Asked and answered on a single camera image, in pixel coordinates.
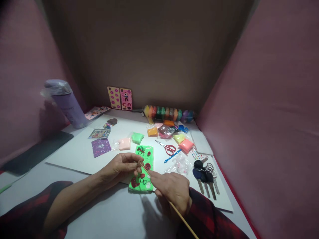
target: person's left hand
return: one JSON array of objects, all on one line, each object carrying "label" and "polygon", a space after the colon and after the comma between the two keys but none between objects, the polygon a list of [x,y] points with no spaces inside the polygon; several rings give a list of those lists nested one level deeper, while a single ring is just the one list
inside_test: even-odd
[{"label": "person's left hand", "polygon": [[142,173],[141,164],[144,159],[135,153],[120,153],[111,162],[97,172],[102,187],[107,190],[126,178],[132,171],[137,176]]}]

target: white table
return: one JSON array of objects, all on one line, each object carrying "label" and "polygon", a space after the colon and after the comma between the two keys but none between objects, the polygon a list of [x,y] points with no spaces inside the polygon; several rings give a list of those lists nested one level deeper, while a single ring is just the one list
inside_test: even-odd
[{"label": "white table", "polygon": [[[110,110],[106,114],[146,122],[146,118],[140,113]],[[76,130],[70,125],[63,131],[76,136],[83,129]],[[220,175],[219,182],[224,184],[234,209],[233,213],[222,212],[249,238],[256,238],[220,169],[217,167],[215,170]],[[85,177],[87,174],[49,165],[44,160],[24,178],[0,194],[0,215],[40,193],[53,182],[65,180],[75,183]],[[1,174],[0,188],[15,179],[17,177],[9,173]],[[155,194],[143,196],[130,194],[127,185],[118,184],[71,218],[66,238],[175,238],[175,228],[161,215],[157,205]]]}]

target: hand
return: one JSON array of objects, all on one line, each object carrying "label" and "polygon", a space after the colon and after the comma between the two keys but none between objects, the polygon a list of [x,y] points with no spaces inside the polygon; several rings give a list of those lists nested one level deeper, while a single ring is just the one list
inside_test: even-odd
[{"label": "hand", "polygon": [[180,214],[185,217],[192,205],[189,196],[189,180],[178,173],[159,174],[152,170],[148,171],[151,182],[155,188],[155,194],[162,205],[163,213],[173,220],[179,219],[175,210],[170,206],[168,200],[173,203]]},{"label": "hand", "polygon": [[125,179],[132,171],[134,176],[142,173],[141,165],[144,159],[135,153],[120,153],[111,162],[97,172],[102,187],[107,190]]}]

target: green phone case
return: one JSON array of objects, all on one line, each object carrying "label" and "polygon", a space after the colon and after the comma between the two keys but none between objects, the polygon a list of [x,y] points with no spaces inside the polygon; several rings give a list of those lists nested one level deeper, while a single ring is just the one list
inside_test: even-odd
[{"label": "green phone case", "polygon": [[[154,148],[148,145],[138,145],[136,146],[135,153],[142,156],[144,159],[144,167],[147,170],[153,170],[154,162]],[[142,168],[142,173],[138,177],[133,177],[129,184],[129,190],[136,192],[148,192],[153,191],[153,184],[151,183],[151,178],[145,169]]]}]

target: red plaid sleeve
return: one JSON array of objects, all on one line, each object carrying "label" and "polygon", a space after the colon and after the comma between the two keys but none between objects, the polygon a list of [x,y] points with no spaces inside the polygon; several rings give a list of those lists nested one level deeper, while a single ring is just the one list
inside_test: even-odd
[{"label": "red plaid sleeve", "polygon": [[[189,188],[189,195],[193,200],[192,206],[185,220],[200,239],[205,238],[248,238],[231,220],[214,204],[197,192]],[[194,238],[184,223],[178,228],[177,238]]]},{"label": "red plaid sleeve", "polygon": [[52,183],[38,195],[17,205],[0,217],[0,235],[3,238],[64,238],[67,222],[63,223],[51,235],[42,234],[43,224],[49,209],[62,189],[72,182]]}]

